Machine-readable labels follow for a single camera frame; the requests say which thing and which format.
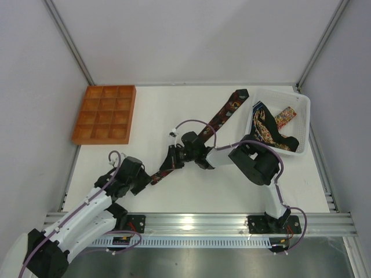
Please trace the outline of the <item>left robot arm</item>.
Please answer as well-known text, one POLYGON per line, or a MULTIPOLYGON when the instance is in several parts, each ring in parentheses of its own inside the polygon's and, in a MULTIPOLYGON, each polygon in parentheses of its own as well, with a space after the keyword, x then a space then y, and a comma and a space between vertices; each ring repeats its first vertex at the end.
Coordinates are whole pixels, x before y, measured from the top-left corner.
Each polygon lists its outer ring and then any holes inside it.
POLYGON ((127 192, 136 195, 150 182, 142 161, 119 158, 100 176, 76 208, 51 226, 28 233, 27 253, 19 276, 30 270, 36 277, 62 277, 72 260, 93 241, 107 233, 121 233, 124 250, 132 237, 144 232, 145 217, 131 217, 117 203, 127 192))

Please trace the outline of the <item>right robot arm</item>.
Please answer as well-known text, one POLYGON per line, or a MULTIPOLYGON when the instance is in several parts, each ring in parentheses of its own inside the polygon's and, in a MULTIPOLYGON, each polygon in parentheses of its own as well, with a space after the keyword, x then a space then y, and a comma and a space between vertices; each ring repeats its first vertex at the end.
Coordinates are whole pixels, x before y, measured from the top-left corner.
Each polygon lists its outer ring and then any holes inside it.
POLYGON ((252 183, 264 188, 265 212, 262 224, 278 232, 287 223, 291 210, 283 203, 278 179, 283 172, 280 156, 267 145, 246 135, 235 144, 216 148, 207 147, 205 139, 190 131, 181 138, 181 144, 170 144, 166 158, 154 174, 152 184, 172 171, 181 169, 186 162, 194 162, 204 170, 234 165, 252 183))

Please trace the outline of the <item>dark red patterned tie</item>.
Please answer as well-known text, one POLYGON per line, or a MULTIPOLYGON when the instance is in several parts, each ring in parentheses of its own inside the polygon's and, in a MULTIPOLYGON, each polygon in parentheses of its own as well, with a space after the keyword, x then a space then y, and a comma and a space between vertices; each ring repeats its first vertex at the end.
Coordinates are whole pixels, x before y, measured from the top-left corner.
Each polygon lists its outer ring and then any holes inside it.
MULTIPOLYGON (((200 131, 197 136, 206 143, 210 138, 216 138, 216 132, 229 120, 234 112, 249 98, 249 93, 247 89, 238 89, 234 91, 227 102, 222 106, 217 114, 210 120, 209 123, 200 131)), ((216 142, 213 142, 211 150, 216 146, 216 142)), ((159 183, 162 179, 168 176, 174 170, 169 171, 158 171, 151 176, 151 185, 159 183)))

